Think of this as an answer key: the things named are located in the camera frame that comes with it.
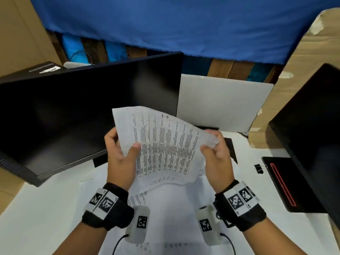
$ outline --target monitor screen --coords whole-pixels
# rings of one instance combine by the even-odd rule
[[[168,53],[1,83],[0,151],[39,179],[104,154],[112,108],[176,116],[182,60]]]
[[[340,71],[324,64],[269,123],[340,226]]]

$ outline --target monitor stand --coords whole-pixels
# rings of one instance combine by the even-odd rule
[[[291,158],[263,157],[262,160],[289,212],[326,213]]]

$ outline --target hand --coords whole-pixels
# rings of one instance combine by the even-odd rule
[[[219,143],[213,149],[202,145],[200,150],[205,156],[205,173],[207,179],[214,191],[220,193],[235,179],[230,152],[221,132],[210,129],[205,131],[215,135],[219,139]]]
[[[112,128],[104,139],[108,156],[107,182],[129,191],[136,177],[136,158],[140,150],[140,144],[134,143],[128,155],[124,157],[116,127]]]

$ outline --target black cable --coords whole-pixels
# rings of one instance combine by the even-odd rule
[[[128,237],[128,236],[129,236],[128,234],[123,235],[123,236],[118,240],[118,242],[116,243],[115,248],[113,249],[112,255],[115,253],[115,251],[116,251],[116,249],[117,249],[117,246],[118,246],[119,242],[120,242],[123,238]]]
[[[232,245],[232,248],[233,248],[233,250],[234,250],[234,255],[236,255],[235,247],[234,247],[234,245],[233,245],[233,243],[232,243],[232,240],[231,240],[228,236],[226,236],[225,234],[223,234],[223,233],[220,233],[220,235],[226,237],[226,238],[229,240],[229,242],[230,242],[230,244]]]
[[[84,51],[84,50],[79,50],[79,51],[75,52],[73,55],[71,55],[70,61],[72,61],[72,58],[73,58],[74,55],[76,55],[77,53],[80,53],[80,52],[84,52],[85,54],[87,54],[88,57],[90,57],[90,59],[91,59],[91,64],[93,64],[91,55],[89,55],[89,53]]]

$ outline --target sheet of paper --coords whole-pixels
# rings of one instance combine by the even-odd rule
[[[162,183],[196,180],[204,156],[199,148],[214,147],[218,139],[174,116],[147,107],[112,109],[124,156],[139,142],[136,180],[130,193],[141,193]]]

